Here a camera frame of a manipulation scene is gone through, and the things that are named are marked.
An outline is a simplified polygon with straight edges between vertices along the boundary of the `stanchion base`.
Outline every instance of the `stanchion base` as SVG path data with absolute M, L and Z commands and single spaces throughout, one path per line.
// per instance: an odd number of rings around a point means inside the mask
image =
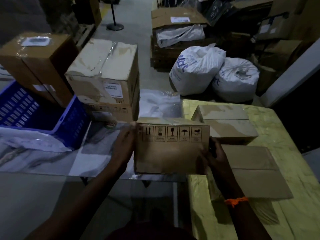
M 122 24 L 116 24 L 116 25 L 108 24 L 106 28 L 112 31 L 119 31 L 119 30 L 123 30 L 125 27 Z

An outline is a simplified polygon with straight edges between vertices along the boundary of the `white plastic sack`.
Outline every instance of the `white plastic sack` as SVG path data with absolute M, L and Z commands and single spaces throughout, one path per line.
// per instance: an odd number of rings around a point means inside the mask
M 204 25 L 194 24 L 183 28 L 168 28 L 157 30 L 157 43 L 160 48 L 174 45 L 180 41 L 205 39 Z
M 182 96 L 203 93 L 225 58 L 226 52 L 215 44 L 189 47 L 181 52 L 169 76 Z
M 227 102 L 242 103 L 252 100 L 257 89 L 259 70 L 250 61 L 226 58 L 212 82 L 214 91 Z

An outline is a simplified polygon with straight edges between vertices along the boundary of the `white sack with blue print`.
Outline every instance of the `white sack with blue print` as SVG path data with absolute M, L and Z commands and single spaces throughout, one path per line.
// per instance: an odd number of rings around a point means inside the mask
M 259 70 L 250 61 L 227 57 L 212 82 L 215 93 L 231 103 L 242 103 L 254 98 Z
M 226 52 L 215 44 L 189 47 L 181 52 L 169 76 L 180 95 L 203 93 L 225 58 Z

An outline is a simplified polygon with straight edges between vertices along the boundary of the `black stand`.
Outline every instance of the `black stand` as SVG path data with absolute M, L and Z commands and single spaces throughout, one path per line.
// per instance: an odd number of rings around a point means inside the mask
M 111 4 L 112 16 L 113 16 L 113 24 L 108 24 L 106 26 L 107 29 L 112 31 L 123 30 L 125 27 L 122 24 L 116 24 L 115 12 L 113 10 L 113 4 Z

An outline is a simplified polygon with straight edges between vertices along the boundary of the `wooden pallet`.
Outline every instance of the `wooden pallet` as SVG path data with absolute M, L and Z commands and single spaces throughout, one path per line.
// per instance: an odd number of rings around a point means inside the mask
M 79 24 L 80 28 L 73 40 L 79 51 L 83 49 L 86 43 L 91 39 L 96 30 L 94 24 Z

